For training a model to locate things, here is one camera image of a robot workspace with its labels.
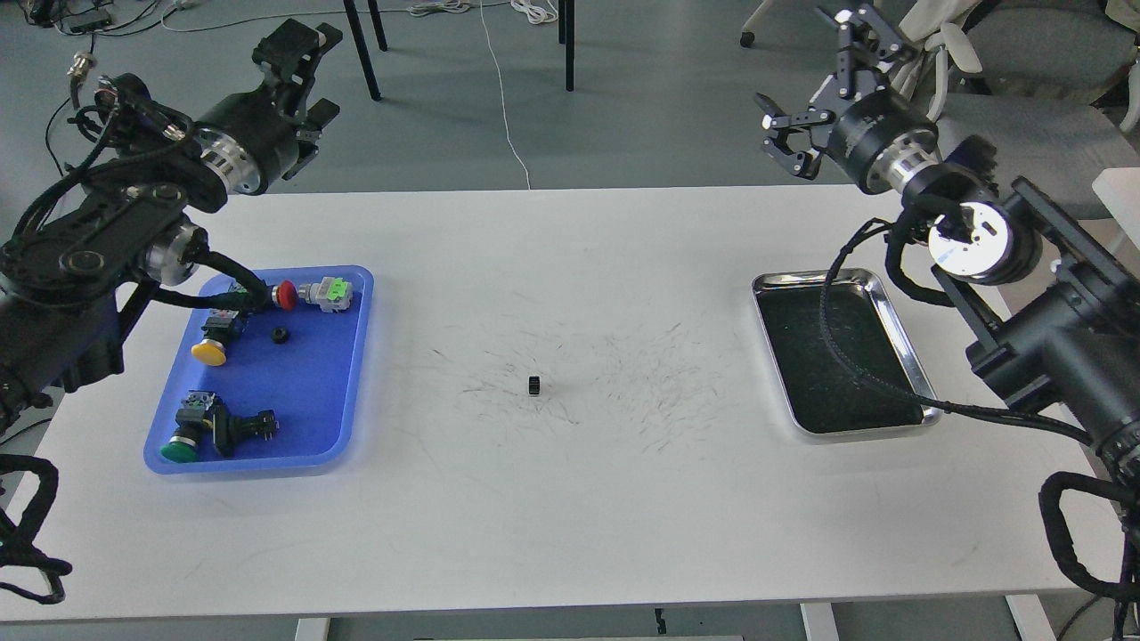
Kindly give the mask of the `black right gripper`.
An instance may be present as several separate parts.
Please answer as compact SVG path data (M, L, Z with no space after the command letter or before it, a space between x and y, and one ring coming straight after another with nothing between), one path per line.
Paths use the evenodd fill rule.
M838 36L834 52L834 94L824 109L785 113L766 94L754 94L762 109L762 149L788 175L819 178L822 159L832 159L868 195L889 190L886 171L876 169L883 151L896 141L937 149L937 127L891 89L891 79L917 60L917 42L907 40L873 5L830 13L819 5L819 17ZM860 99L845 102L844 99Z

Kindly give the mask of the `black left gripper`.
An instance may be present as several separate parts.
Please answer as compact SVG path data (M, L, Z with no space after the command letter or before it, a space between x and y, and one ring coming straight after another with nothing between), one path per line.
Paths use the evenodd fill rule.
M264 74L264 89L231 94L196 121L199 159L225 190L264 194L272 182L296 177L316 159L324 129L341 107L319 99L298 125L282 116L272 98L306 99L316 84L319 60L342 41L343 32L327 23L310 29L301 21L284 21L252 52Z

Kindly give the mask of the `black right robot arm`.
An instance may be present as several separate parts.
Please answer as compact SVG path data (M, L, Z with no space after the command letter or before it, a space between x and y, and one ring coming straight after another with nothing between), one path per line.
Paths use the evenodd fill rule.
M1065 435L1099 459L1106 478L1060 471L1039 490L1047 544L1067 581L1112 600L1112 638L1137 616L1137 279L1062 206L1025 177L997 195L997 151L969 135L938 151L933 117L894 84L917 41L874 5L819 8L834 31L834 72L803 112L785 113L765 94L762 148L789 175L814 180L822 159L868 195L896 190L894 222L871 219L824 273L819 328L826 350L856 386L901 401L995 425ZM974 375L1001 407L938 401L877 378L839 348L831 328L832 284L847 255L876 235L896 289L925 305L956 309L976 341ZM1110 500L1123 532L1119 579L1101 581L1078 560L1062 495Z

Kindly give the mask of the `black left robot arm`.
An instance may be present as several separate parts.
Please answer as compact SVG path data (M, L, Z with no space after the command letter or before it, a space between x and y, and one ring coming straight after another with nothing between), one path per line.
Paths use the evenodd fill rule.
M270 284L207 244L186 208L215 212L298 175L337 117L308 105L319 60L342 41L327 23L284 21L256 44L262 82L194 120L158 104L140 78L99 78L78 125L93 149L26 208L3 244L3 428L125 370L123 344L153 301L189 309L292 310L326 303Z

